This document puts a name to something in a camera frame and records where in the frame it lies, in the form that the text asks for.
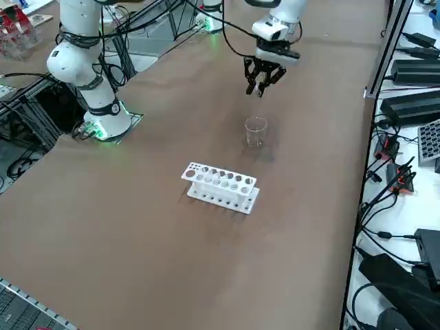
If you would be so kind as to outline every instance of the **metal frame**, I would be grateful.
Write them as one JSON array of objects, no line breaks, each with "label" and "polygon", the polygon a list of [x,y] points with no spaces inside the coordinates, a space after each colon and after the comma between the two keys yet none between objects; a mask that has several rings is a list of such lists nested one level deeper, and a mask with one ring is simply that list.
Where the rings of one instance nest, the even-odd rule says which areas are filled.
[{"label": "metal frame", "polygon": [[7,280],[0,277],[0,287],[2,286],[5,287],[6,290],[14,292],[17,296],[21,297],[31,305],[35,306],[37,309],[42,311],[50,318],[53,318],[55,321],[66,327],[68,330],[78,330],[78,328],[75,325],[73,325],[70,321],[58,315],[57,313],[55,313],[54,311],[43,305],[41,302],[37,301],[36,299],[33,299],[33,297],[31,297],[30,295],[28,295],[24,291],[21,291],[18,287],[12,285]]},{"label": "metal frame", "polygon": [[405,26],[406,19],[410,13],[413,0],[395,0],[390,21],[386,27],[384,42],[382,44],[377,62],[371,76],[370,82],[366,86],[365,97],[376,98],[380,92],[382,81],[386,70],[393,58],[393,52],[399,40],[402,29]]}]

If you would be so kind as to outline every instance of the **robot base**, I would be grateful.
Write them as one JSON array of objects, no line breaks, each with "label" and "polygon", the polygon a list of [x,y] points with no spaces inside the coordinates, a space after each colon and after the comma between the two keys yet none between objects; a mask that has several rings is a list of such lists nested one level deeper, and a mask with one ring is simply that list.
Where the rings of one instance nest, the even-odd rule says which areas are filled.
[{"label": "robot base", "polygon": [[120,111],[117,115],[92,115],[86,112],[84,125],[91,126],[90,131],[95,131],[95,138],[105,141],[124,134],[131,126],[131,116],[119,101]]}]

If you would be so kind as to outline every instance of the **white shelf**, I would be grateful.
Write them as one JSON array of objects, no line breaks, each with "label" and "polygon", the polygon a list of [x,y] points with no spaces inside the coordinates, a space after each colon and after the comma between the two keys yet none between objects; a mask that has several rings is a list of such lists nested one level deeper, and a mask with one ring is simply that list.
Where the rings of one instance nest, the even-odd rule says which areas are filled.
[{"label": "white shelf", "polygon": [[[432,20],[428,16],[432,7],[421,5],[417,0],[414,1],[408,19],[406,21],[404,32],[407,33],[422,33],[426,36],[437,39],[436,47],[440,47],[440,31],[434,29],[432,26]],[[409,43],[404,37],[399,38],[399,45],[401,47],[414,47],[415,45]],[[390,62],[386,75],[391,74],[391,66],[396,59],[414,59],[406,54],[400,52],[394,52],[393,59]],[[380,106],[382,104],[382,98],[390,98],[394,96],[402,96],[408,94],[417,94],[425,91],[433,91],[438,89],[414,89],[406,91],[398,91],[389,89],[401,89],[405,86],[394,85],[391,81],[385,80],[381,92],[379,94],[379,100],[377,102],[377,108],[375,113],[380,113]],[[403,128],[399,132],[399,135],[415,138],[417,136],[417,127]],[[438,209],[440,207],[440,175],[436,174],[432,168],[419,168],[417,161],[418,146],[415,143],[408,143],[402,139],[398,139],[400,142],[399,155],[397,156],[396,163],[403,164],[407,162],[412,156],[415,159],[412,161],[412,171],[417,172],[414,178],[415,193],[413,195],[400,195],[397,203],[390,210],[385,210],[378,213],[371,222],[368,224],[368,228],[373,231],[388,231],[392,234],[414,234],[417,228],[426,228],[433,230],[440,230],[440,214]],[[377,138],[374,137],[371,143],[369,151],[368,164],[371,164],[374,160],[373,150],[375,148]],[[376,163],[372,170],[374,170],[382,162]],[[381,168],[377,174],[384,180],[380,184],[375,184],[371,180],[365,183],[364,194],[362,201],[370,201],[376,196],[376,194],[385,187],[385,172],[386,166]],[[380,205],[374,207],[369,213],[373,214],[376,210],[392,204],[393,200],[390,198],[384,201]],[[373,237],[377,242],[384,246],[387,250],[394,252],[396,255],[411,261],[420,261],[417,245],[413,240],[408,239],[390,239],[384,240],[378,237]],[[361,233],[358,237],[357,245],[372,255],[384,253],[383,250],[378,248],[370,239]],[[362,257],[355,253],[352,264],[352,273],[349,286],[349,294],[347,298],[347,306],[351,311],[351,301],[355,291],[362,285],[369,283],[369,281],[359,272],[358,267]],[[397,261],[406,270],[410,271],[411,266],[400,261]],[[370,287],[362,291],[356,298],[356,313],[359,321],[375,326],[377,324],[377,318],[379,314],[391,307],[392,305],[379,293],[374,287]],[[347,315],[350,325],[356,325],[350,317]]]}]

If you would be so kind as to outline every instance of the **black cable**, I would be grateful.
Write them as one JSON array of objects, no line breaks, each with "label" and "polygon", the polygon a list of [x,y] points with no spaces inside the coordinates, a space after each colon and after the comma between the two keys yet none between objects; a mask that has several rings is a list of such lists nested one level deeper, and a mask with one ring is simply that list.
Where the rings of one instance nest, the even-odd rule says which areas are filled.
[{"label": "black cable", "polygon": [[192,4],[190,2],[190,0],[184,0],[184,1],[186,3],[188,3],[188,5],[193,7],[196,11],[201,12],[202,14],[205,14],[207,17],[210,17],[211,19],[215,19],[216,21],[222,22],[223,24],[226,23],[226,24],[232,26],[233,28],[236,28],[238,31],[241,31],[244,34],[247,34],[248,36],[251,36],[252,38],[257,38],[258,37],[256,34],[249,33],[248,31],[244,30],[243,28],[241,28],[241,27],[239,27],[239,26],[237,26],[237,25],[235,25],[235,24],[233,24],[231,22],[225,21],[225,19],[224,19],[224,12],[225,12],[224,1],[222,1],[222,7],[223,7],[222,8],[222,12],[223,12],[222,19],[219,19],[218,17],[215,17],[215,16],[212,16],[211,14],[208,14],[204,10],[202,10],[202,9],[198,8],[196,5]]},{"label": "black cable", "polygon": [[[104,36],[104,6],[101,6],[101,35]],[[105,58],[105,39],[102,38],[102,58]]]},{"label": "black cable", "polygon": [[363,286],[361,286],[359,289],[357,289],[353,295],[353,300],[351,301],[351,311],[353,312],[353,316],[354,316],[354,320],[359,322],[358,320],[358,316],[356,315],[356,307],[355,307],[355,302],[356,302],[356,298],[359,296],[360,292],[368,287],[388,287],[391,289],[395,289],[397,291],[402,291],[402,292],[406,292],[407,294],[412,294],[414,297],[418,297],[426,302],[430,302],[433,303],[437,306],[440,307],[440,300],[438,299],[430,299],[428,297],[425,297],[421,294],[418,294],[417,292],[411,291],[409,289],[404,289],[402,287],[398,287],[398,286],[394,286],[394,285],[389,285],[388,283],[367,283]]},{"label": "black cable", "polygon": [[389,254],[390,256],[394,256],[397,260],[403,261],[404,263],[407,263],[409,265],[414,265],[414,266],[420,266],[420,265],[426,265],[425,263],[422,263],[421,261],[411,261],[411,260],[406,260],[403,259],[402,257],[392,253],[391,251],[387,250],[385,247],[383,247],[382,245],[380,245],[365,229],[362,229],[362,231],[364,232],[364,234],[370,239],[372,240],[372,242],[374,244],[376,244],[381,250],[385,251],[387,254]]},{"label": "black cable", "polygon": [[184,4],[184,9],[181,10],[180,20],[179,20],[179,24],[177,25],[176,36],[174,37],[174,40],[176,40],[176,39],[177,39],[177,36],[179,35],[178,32],[179,32],[179,29],[180,29],[180,25],[182,24],[182,19],[183,19],[183,17],[184,17],[184,13],[185,13],[185,9],[186,9],[186,5],[187,5],[187,4],[188,4],[188,3],[185,2],[185,4]]},{"label": "black cable", "polygon": [[114,32],[114,33],[110,33],[110,34],[103,34],[103,35],[100,35],[100,36],[80,36],[80,35],[78,35],[78,34],[74,34],[74,33],[71,33],[71,32],[62,31],[62,32],[61,32],[61,35],[62,35],[64,38],[68,39],[69,42],[73,43],[74,45],[77,44],[75,41],[80,41],[80,40],[89,40],[89,41],[90,41],[90,40],[96,40],[96,39],[99,40],[99,39],[103,39],[103,38],[112,38],[112,37],[114,37],[114,36],[123,36],[123,35],[125,35],[125,34],[131,33],[131,32],[135,32],[135,31],[141,30],[141,29],[143,29],[143,28],[147,28],[148,26],[150,26],[150,25],[156,23],[156,21],[157,21],[160,17],[162,17],[162,16],[165,15],[165,14],[168,14],[169,12],[173,12],[174,10],[176,10],[176,9],[177,9],[179,6],[181,6],[181,5],[182,5],[182,0],[175,0],[175,1],[170,5],[170,8],[169,8],[169,9],[166,9],[165,11],[163,11],[163,12],[161,12],[160,14],[156,15],[155,17],[153,17],[153,18],[152,18],[151,20],[149,20],[148,22],[145,22],[145,23],[140,24],[140,25],[138,25],[138,26],[136,26],[136,27],[133,27],[133,28],[131,28],[131,29],[124,30],[124,31],[121,31],[121,32]]},{"label": "black cable", "polygon": [[167,53],[171,52],[172,50],[174,50],[175,48],[179,47],[182,43],[184,43],[185,41],[187,41],[189,38],[191,38],[192,36],[194,36],[196,33],[198,33],[198,31],[200,31],[202,28],[204,28],[204,26],[201,26],[198,30],[195,30],[192,34],[190,34],[189,36],[187,36],[184,40],[180,41],[178,44],[172,46],[170,49],[168,49],[166,52],[164,52],[159,58],[164,57]]},{"label": "black cable", "polygon": [[229,46],[229,48],[230,48],[235,54],[237,54],[238,56],[246,57],[246,58],[255,58],[255,56],[245,55],[245,54],[242,54],[242,53],[236,51],[236,50],[233,48],[233,46],[230,44],[230,42],[229,42],[229,40],[228,40],[228,37],[226,36],[226,29],[225,29],[225,22],[226,22],[226,21],[225,21],[225,0],[222,0],[222,1],[221,1],[221,6],[222,6],[222,11],[221,11],[221,18],[222,18],[222,20],[221,20],[221,33],[223,34],[223,37],[224,37],[224,39],[225,39],[226,44],[227,44],[227,45]]},{"label": "black cable", "polygon": [[380,158],[375,158],[375,161],[373,163],[371,163],[370,165],[368,165],[368,167],[366,168],[366,171],[368,171],[370,168],[372,168],[374,166],[374,164],[376,164],[378,161],[380,161]]},{"label": "black cable", "polygon": [[[20,176],[22,176],[34,163],[39,161],[39,159],[30,157],[38,149],[38,145],[32,144],[31,146],[29,146],[19,158],[14,160],[11,165],[9,165],[8,169],[6,170],[6,175],[14,181],[20,178]],[[23,170],[23,166],[25,164],[27,164],[28,167]]]},{"label": "black cable", "polygon": [[395,197],[393,203],[392,203],[391,205],[385,207],[385,208],[380,208],[379,210],[377,210],[376,212],[374,212],[374,213],[368,218],[368,220],[365,221],[365,223],[364,223],[364,220],[365,220],[365,218],[366,218],[366,216],[367,216],[367,212],[366,212],[366,214],[364,214],[364,217],[362,218],[362,220],[361,220],[361,222],[360,222],[360,224],[361,224],[361,229],[365,228],[366,225],[369,224],[369,222],[371,221],[371,219],[372,219],[375,215],[377,215],[378,213],[383,212],[383,211],[385,211],[385,210],[388,210],[388,209],[392,208],[394,205],[396,205],[396,203],[397,203],[397,195],[396,195],[395,193],[391,193],[391,194],[387,195],[385,198],[380,199],[379,201],[377,201],[377,204],[380,203],[380,202],[382,202],[382,201],[384,201],[384,200],[386,200],[386,199],[388,199],[389,197],[392,197],[392,196]]},{"label": "black cable", "polygon": [[299,21],[298,22],[298,25],[299,25],[299,27],[300,27],[300,36],[295,40],[295,41],[292,41],[291,43],[290,43],[290,45],[295,45],[297,42],[299,42],[299,40],[301,40],[301,38],[303,37],[303,25],[301,24],[301,21]]},{"label": "black cable", "polygon": [[364,330],[364,327],[362,326],[362,323],[357,318],[355,318],[355,316],[353,315],[353,313],[350,312],[348,307],[345,307],[345,311],[353,319],[353,321],[356,322],[356,324],[359,327],[359,329],[360,330]]},{"label": "black cable", "polygon": [[52,78],[51,76],[48,76],[47,74],[38,74],[38,73],[34,73],[34,72],[12,72],[10,74],[4,74],[1,77],[2,78],[9,78],[9,77],[20,77],[20,76],[35,76],[35,77],[40,77],[43,79],[50,80],[55,84],[60,83],[57,79]]},{"label": "black cable", "polygon": [[401,170],[400,173],[396,174],[385,186],[385,188],[383,188],[369,203],[362,203],[362,205],[365,205],[365,207],[359,207],[359,212],[358,212],[358,219],[359,219],[359,226],[361,226],[360,229],[362,229],[362,222],[365,219],[365,217],[367,216],[367,214],[371,211],[371,209],[373,208],[374,205],[376,205],[378,203],[378,201],[382,198],[382,196],[385,194],[386,191],[388,191],[391,187],[393,187],[393,185],[397,182],[397,180],[402,177],[402,175],[405,175],[407,172],[409,172],[412,168],[412,166],[410,166],[410,163],[414,160],[414,157],[411,157],[410,160],[408,160],[405,164],[401,165],[399,167],[399,170]]},{"label": "black cable", "polygon": [[[378,133],[383,133],[383,134],[385,134],[385,135],[387,135],[388,136],[388,134],[390,134],[389,132],[387,132],[387,131],[379,131],[379,130],[376,130]],[[410,142],[416,142],[416,140],[418,140],[419,139],[419,137],[414,137],[413,139],[411,139],[410,137],[406,137],[406,136],[402,136],[402,135],[396,135],[397,136],[397,138],[399,138],[399,139],[402,139],[403,141],[405,141],[405,142],[408,142],[408,143],[410,143]]]},{"label": "black cable", "polygon": [[375,235],[379,237],[380,239],[421,239],[420,236],[417,235],[393,235],[390,232],[374,232],[372,230],[369,230],[368,228],[364,228],[367,232],[369,232],[372,235]]},{"label": "black cable", "polygon": [[372,177],[372,176],[374,176],[374,174],[376,174],[377,172],[378,172],[378,170],[380,170],[382,167],[384,167],[385,165],[387,165],[387,163],[390,161],[390,160],[394,160],[393,158],[388,158],[385,162],[383,162],[382,164],[380,164],[375,170],[368,170],[367,169],[367,173],[366,173],[366,177],[367,177],[367,179],[369,179],[370,177]]},{"label": "black cable", "polygon": [[185,33],[188,33],[189,31],[193,30],[195,27],[197,27],[197,24],[193,25],[192,27],[190,27],[189,29],[187,29],[187,30],[185,30],[183,32],[180,32],[180,33],[176,34],[176,37],[174,38],[174,41],[176,41],[180,36],[183,36]]}]

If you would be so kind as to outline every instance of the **black power adapter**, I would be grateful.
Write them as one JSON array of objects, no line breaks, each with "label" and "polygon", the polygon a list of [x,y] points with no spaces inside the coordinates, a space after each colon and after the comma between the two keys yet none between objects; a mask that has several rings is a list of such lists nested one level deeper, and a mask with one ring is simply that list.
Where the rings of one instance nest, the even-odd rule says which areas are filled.
[{"label": "black power adapter", "polygon": [[380,106],[396,125],[418,125],[440,119],[440,91],[385,98]]},{"label": "black power adapter", "polygon": [[409,34],[402,32],[401,35],[404,36],[406,39],[408,39],[410,43],[414,43],[415,45],[418,45],[423,48],[434,47],[436,41],[434,38],[430,38],[429,36],[425,36],[424,34],[421,33]]},{"label": "black power adapter", "polygon": [[440,174],[440,158],[435,160],[434,172]]},{"label": "black power adapter", "polygon": [[430,288],[432,291],[440,291],[440,231],[417,229],[415,235],[420,237],[417,240],[420,259],[429,264]]},{"label": "black power adapter", "polygon": [[389,255],[368,256],[361,262],[359,270],[412,328],[440,329],[440,299]]}]

